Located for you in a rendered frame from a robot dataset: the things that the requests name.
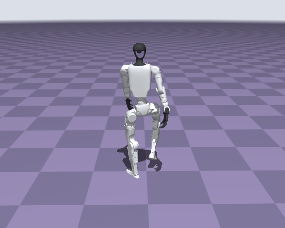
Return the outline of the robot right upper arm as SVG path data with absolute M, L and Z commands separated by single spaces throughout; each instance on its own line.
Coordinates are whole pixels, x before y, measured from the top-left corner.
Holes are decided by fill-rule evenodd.
M 150 68 L 151 68 L 151 73 L 155 74 L 154 78 L 155 78 L 155 83 L 157 85 L 156 92 L 158 94 L 162 94 L 163 93 L 163 85 L 162 85 L 161 71 L 160 71 L 159 67 L 157 67 L 157 66 L 150 66 Z

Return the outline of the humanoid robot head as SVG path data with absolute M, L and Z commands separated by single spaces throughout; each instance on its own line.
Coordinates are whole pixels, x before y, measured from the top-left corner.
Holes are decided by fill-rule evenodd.
M 136 63 L 133 64 L 134 66 L 143 66 L 143 65 L 146 65 L 144 62 L 143 62 L 143 58 L 145 57 L 145 53 L 146 53 L 146 47 L 143 43 L 136 43 L 134 46 L 133 46 L 133 51 L 134 51 L 134 54 L 135 54 L 135 57 L 136 57 Z M 136 55 L 136 51 L 137 53 L 141 53 L 142 51 L 144 51 L 144 55 L 142 58 L 138 58 L 137 55 Z

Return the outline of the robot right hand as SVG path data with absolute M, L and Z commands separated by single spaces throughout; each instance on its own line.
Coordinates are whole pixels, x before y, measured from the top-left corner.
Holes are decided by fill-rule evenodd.
M 165 127 L 167 125 L 168 114 L 169 114 L 169 108 L 168 107 L 165 108 L 165 112 L 163 112 L 163 114 L 164 114 L 164 119 L 161 122 L 161 124 L 163 124 L 163 125 L 161 127 L 159 127 L 159 128 L 163 128 L 163 127 Z

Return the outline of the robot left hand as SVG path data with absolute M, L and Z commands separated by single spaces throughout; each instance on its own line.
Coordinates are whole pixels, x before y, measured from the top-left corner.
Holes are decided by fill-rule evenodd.
M 131 100 L 130 100 L 129 98 L 127 98 L 125 101 L 126 101 L 128 110 L 132 110 L 133 107 L 131 107 L 132 104 L 130 104 L 130 101 L 131 101 Z

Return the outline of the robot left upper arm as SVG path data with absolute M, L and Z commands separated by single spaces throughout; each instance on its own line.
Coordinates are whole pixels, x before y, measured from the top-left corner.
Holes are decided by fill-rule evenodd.
M 122 82 L 124 88 L 129 88 L 129 81 L 128 81 L 128 67 L 129 65 L 123 65 L 120 70 Z

